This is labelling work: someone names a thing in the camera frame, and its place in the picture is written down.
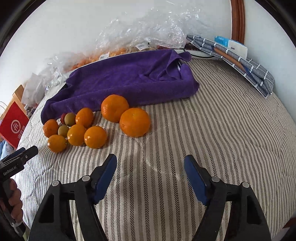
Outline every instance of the orange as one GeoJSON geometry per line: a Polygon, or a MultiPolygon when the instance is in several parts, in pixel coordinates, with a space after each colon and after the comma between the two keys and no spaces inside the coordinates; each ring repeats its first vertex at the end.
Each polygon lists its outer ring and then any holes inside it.
{"type": "Polygon", "coordinates": [[[61,135],[52,135],[48,141],[47,146],[52,152],[61,152],[67,147],[67,140],[61,135]]]}
{"type": "Polygon", "coordinates": [[[59,129],[59,124],[56,120],[50,119],[48,120],[43,126],[43,133],[44,135],[49,138],[52,135],[56,135],[59,129]]]}
{"type": "Polygon", "coordinates": [[[92,149],[101,148],[106,140],[106,131],[100,126],[92,126],[84,134],[85,144],[92,149]]]}
{"type": "Polygon", "coordinates": [[[90,108],[82,108],[76,115],[76,124],[81,124],[85,128],[89,128],[94,120],[94,115],[90,108]]]}
{"type": "Polygon", "coordinates": [[[123,112],[129,108],[128,101],[120,95],[109,95],[101,105],[102,116],[111,122],[119,122],[123,112]]]}
{"type": "Polygon", "coordinates": [[[141,108],[130,108],[122,114],[119,125],[126,135],[141,137],[150,129],[150,117],[141,108]]]}
{"type": "Polygon", "coordinates": [[[68,131],[68,142],[73,146],[81,146],[84,143],[84,134],[86,129],[81,124],[70,127],[68,131]]]}

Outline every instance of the striped bedsheet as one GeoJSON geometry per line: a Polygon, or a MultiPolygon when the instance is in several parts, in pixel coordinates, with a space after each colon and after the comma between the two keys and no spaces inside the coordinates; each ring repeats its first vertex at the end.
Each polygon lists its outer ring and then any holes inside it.
{"type": "MultiPolygon", "coordinates": [[[[107,145],[98,150],[68,146],[55,154],[47,148],[40,120],[47,96],[19,144],[39,149],[15,177],[28,226],[53,180],[74,182],[113,153],[118,168],[96,206],[108,239],[191,240],[205,211],[183,168],[184,157],[192,154],[224,182],[248,182],[274,236],[296,208],[295,123],[275,94],[263,98],[227,63],[192,60],[189,65],[200,90],[188,99],[142,107],[152,120],[146,136],[129,138],[97,112],[95,124],[108,133],[107,145]]],[[[75,203],[70,206],[77,240],[83,240],[75,203]]],[[[217,240],[223,240],[229,214],[227,204],[217,240]]]]}

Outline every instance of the green-yellow fruit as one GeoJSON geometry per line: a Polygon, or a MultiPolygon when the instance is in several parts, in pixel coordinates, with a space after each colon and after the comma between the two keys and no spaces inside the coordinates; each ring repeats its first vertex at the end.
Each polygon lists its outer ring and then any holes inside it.
{"type": "Polygon", "coordinates": [[[69,127],[67,126],[60,126],[59,130],[57,131],[57,133],[65,138],[67,138],[67,134],[69,131],[69,127]]]}
{"type": "Polygon", "coordinates": [[[70,127],[75,125],[76,124],[75,118],[76,118],[76,115],[74,113],[66,114],[66,116],[65,116],[65,124],[67,126],[70,126],[70,127]]]}

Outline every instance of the finger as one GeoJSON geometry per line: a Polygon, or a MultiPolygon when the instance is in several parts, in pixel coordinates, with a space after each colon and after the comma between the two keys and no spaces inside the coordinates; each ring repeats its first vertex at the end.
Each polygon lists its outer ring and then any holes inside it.
{"type": "Polygon", "coordinates": [[[11,216],[13,219],[17,219],[18,215],[22,212],[22,201],[13,207],[11,216]]]}
{"type": "Polygon", "coordinates": [[[20,201],[20,197],[21,197],[22,193],[19,189],[16,189],[12,196],[9,198],[8,202],[11,206],[16,205],[17,203],[19,203],[20,201]]]}
{"type": "Polygon", "coordinates": [[[10,179],[9,188],[11,191],[14,191],[17,189],[17,183],[15,182],[15,180],[10,179]]]}
{"type": "Polygon", "coordinates": [[[19,213],[19,215],[17,216],[17,218],[15,219],[15,221],[17,223],[20,223],[22,221],[23,215],[24,215],[24,212],[23,212],[23,210],[21,210],[21,212],[19,213]]]}

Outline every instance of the human hand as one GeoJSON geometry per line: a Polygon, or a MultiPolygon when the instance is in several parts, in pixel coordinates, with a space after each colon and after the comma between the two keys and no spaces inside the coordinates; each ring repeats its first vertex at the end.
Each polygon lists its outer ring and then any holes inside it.
{"type": "MultiPolygon", "coordinates": [[[[9,187],[10,187],[10,190],[13,191],[12,196],[8,200],[9,204],[13,207],[13,210],[11,212],[11,217],[17,223],[19,223],[22,221],[22,217],[23,217],[22,201],[20,200],[22,193],[17,188],[17,184],[13,179],[10,179],[9,187]]],[[[2,200],[0,200],[0,206],[2,210],[5,210],[5,205],[2,200]]]]}

